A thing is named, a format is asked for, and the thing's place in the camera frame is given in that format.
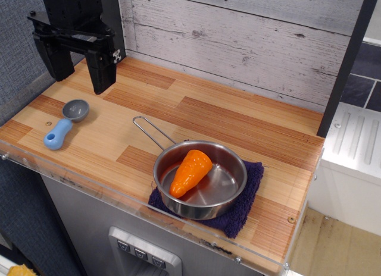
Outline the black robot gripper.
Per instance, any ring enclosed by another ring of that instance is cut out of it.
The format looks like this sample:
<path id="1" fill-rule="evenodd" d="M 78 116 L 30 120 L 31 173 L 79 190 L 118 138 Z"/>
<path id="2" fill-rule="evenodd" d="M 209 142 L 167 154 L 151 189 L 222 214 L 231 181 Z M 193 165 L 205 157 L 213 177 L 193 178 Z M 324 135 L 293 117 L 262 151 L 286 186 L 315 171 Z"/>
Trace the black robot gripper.
<path id="1" fill-rule="evenodd" d="M 43 4 L 44 11 L 31 11 L 27 19 L 33 23 L 33 39 L 49 74 L 56 81 L 66 79 L 74 73 L 70 51 L 85 54 L 93 91 L 102 94 L 115 83 L 116 63 L 123 59 L 118 0 L 43 0 Z"/>

